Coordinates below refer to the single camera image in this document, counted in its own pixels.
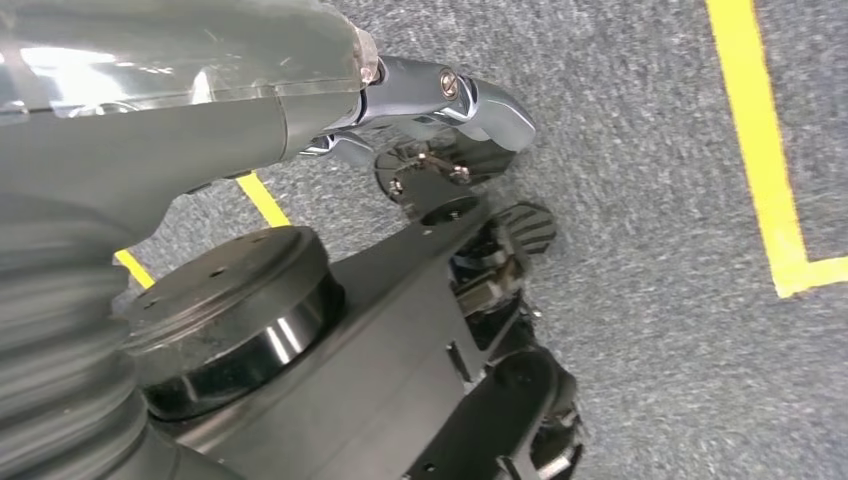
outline round metal cap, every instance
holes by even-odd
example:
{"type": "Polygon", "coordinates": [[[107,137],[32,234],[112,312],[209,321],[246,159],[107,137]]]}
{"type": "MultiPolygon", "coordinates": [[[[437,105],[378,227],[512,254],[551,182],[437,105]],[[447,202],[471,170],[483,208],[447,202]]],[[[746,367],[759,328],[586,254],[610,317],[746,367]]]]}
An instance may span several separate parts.
{"type": "Polygon", "coordinates": [[[293,362],[333,323],[343,290],[327,252],[304,227],[262,230],[174,270],[125,314],[151,412],[207,413],[293,362]]]}

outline robotic arm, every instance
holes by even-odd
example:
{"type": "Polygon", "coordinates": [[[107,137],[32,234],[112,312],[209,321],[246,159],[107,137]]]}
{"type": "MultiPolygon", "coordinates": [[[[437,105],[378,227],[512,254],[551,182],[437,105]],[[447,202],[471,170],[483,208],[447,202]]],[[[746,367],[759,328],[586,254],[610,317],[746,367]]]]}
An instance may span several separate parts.
{"type": "Polygon", "coordinates": [[[112,315],[112,253],[178,195],[298,153],[373,164],[357,132],[385,125],[535,134],[311,0],[0,6],[0,478],[570,475],[574,379],[521,295],[549,214],[493,215],[431,152],[392,170],[412,223],[386,241],[330,265],[308,228],[256,232],[112,315]]]}

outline bolt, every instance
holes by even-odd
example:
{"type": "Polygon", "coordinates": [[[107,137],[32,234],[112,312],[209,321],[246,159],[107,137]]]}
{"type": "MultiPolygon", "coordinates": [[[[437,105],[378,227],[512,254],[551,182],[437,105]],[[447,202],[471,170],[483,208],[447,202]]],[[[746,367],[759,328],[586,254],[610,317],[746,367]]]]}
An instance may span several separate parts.
{"type": "Polygon", "coordinates": [[[394,196],[403,195],[403,185],[400,183],[400,180],[393,178],[389,182],[389,193],[394,196]]]}
{"type": "Polygon", "coordinates": [[[448,176],[460,185],[466,185],[471,182],[471,171],[468,170],[468,167],[461,165],[455,165],[453,171],[448,176]]]}
{"type": "Polygon", "coordinates": [[[442,70],[442,95],[448,100],[453,100],[459,95],[459,77],[453,70],[442,70]]]}

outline yellow floor marking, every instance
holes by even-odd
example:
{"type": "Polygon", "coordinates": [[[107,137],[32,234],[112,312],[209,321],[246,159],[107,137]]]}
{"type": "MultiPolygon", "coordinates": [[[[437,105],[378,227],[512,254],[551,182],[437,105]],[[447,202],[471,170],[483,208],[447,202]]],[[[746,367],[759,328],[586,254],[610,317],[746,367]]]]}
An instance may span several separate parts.
{"type": "Polygon", "coordinates": [[[121,250],[116,253],[115,258],[118,259],[118,262],[120,262],[121,265],[127,267],[127,270],[130,271],[130,275],[132,275],[142,287],[148,289],[153,285],[153,277],[147,273],[147,270],[144,269],[141,263],[139,263],[139,261],[136,260],[128,250],[121,250]]]}
{"type": "Polygon", "coordinates": [[[848,281],[848,257],[807,260],[753,0],[706,2],[778,296],[848,281]]]}
{"type": "Polygon", "coordinates": [[[250,201],[256,205],[256,208],[259,210],[259,213],[265,217],[265,221],[268,222],[268,225],[272,227],[281,227],[284,225],[291,225],[286,214],[283,213],[283,210],[277,205],[277,202],[274,201],[274,197],[271,195],[271,192],[265,188],[265,185],[262,183],[262,180],[259,179],[259,176],[256,175],[256,172],[251,172],[250,175],[245,175],[243,177],[238,178],[238,184],[244,193],[247,194],[250,201]]]}

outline gray carpet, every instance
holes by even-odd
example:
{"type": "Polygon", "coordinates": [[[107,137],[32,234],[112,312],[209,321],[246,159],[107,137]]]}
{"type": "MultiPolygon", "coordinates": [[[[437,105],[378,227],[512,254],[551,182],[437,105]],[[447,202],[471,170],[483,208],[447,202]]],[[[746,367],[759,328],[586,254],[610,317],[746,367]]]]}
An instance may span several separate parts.
{"type": "MultiPolygon", "coordinates": [[[[848,255],[848,4],[760,3],[808,250],[848,255]]],[[[848,478],[848,284],[777,298],[702,2],[337,6],[384,53],[504,85],[540,124],[490,190],[559,220],[530,293],[581,382],[579,478],[848,478]]],[[[336,258],[403,225],[371,174],[343,163],[260,174],[336,258]]],[[[179,199],[133,251],[161,277],[261,227],[226,182],[179,199]]]]}

